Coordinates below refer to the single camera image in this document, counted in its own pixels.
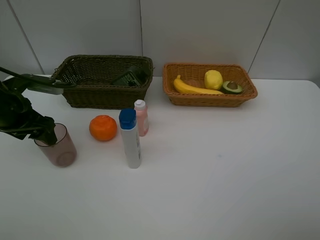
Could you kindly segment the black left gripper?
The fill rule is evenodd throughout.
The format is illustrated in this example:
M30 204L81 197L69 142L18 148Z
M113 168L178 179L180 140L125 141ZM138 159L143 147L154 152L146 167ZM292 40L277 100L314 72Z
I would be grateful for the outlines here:
M22 95L26 82L8 79L0 83L0 131L16 139L26 137L40 145L54 145L58 139L53 118L43 116Z

